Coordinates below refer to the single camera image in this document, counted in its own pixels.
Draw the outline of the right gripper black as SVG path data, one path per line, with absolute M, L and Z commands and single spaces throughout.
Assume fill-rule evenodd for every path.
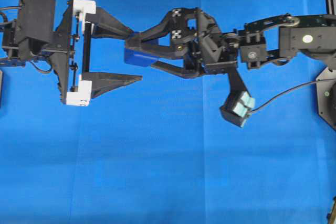
M 239 39 L 223 34 L 216 20 L 200 8 L 175 8 L 155 26 L 129 37 L 126 49 L 170 60 L 181 67 L 157 61 L 152 68 L 183 79 L 227 74 L 238 67 Z

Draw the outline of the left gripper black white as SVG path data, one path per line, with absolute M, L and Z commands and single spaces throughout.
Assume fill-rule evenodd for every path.
M 85 32 L 87 22 L 93 24 L 92 38 L 129 38 L 134 33 L 103 8 L 96 8 L 95 1 L 68 1 L 61 23 L 54 31 L 54 41 L 48 47 L 52 53 L 49 62 L 58 78 L 60 102 L 65 105 L 88 106 L 91 98 L 142 80 L 142 76 L 137 75 L 85 72 L 79 76 L 78 84 L 68 90 L 69 71 L 76 71 L 76 65 L 70 64 L 76 53 L 75 43 L 79 32 Z

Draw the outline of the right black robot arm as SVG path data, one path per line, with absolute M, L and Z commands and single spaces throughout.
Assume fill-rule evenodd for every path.
M 162 21 L 124 43 L 124 62 L 152 67 L 185 79 L 235 76 L 239 63 L 258 69 L 287 64 L 298 53 L 335 69 L 335 16 L 284 14 L 221 31 L 199 8 L 175 8 Z

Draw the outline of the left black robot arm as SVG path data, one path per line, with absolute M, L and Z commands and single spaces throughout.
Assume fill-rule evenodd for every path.
M 20 0 L 16 6 L 17 18 L 9 21 L 3 16 L 1 32 L 2 49 L 7 56 L 1 59 L 3 67 L 25 66 L 26 63 L 45 61 L 58 77 L 60 101 L 65 105 L 88 106 L 106 92 L 140 81 L 141 76 L 90 72 L 90 43 L 108 31 L 112 38 L 125 39 L 127 27 L 96 6 L 94 1 L 69 0 L 68 8 L 57 29 L 53 29 L 55 0 Z M 73 61 L 75 42 L 79 34 L 72 34 L 72 20 L 76 19 L 76 30 L 84 36 L 82 73 L 74 76 L 73 86 L 68 87 L 69 71 L 78 66 Z

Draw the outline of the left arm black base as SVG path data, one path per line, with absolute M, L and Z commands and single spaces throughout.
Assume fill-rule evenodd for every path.
M 4 82 L 4 73 L 2 70 L 0 70 L 0 105 L 2 104 L 3 82 Z

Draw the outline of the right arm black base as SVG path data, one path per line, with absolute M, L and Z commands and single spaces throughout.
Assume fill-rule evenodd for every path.
M 326 67 L 316 81 L 318 114 L 335 130 L 335 70 Z

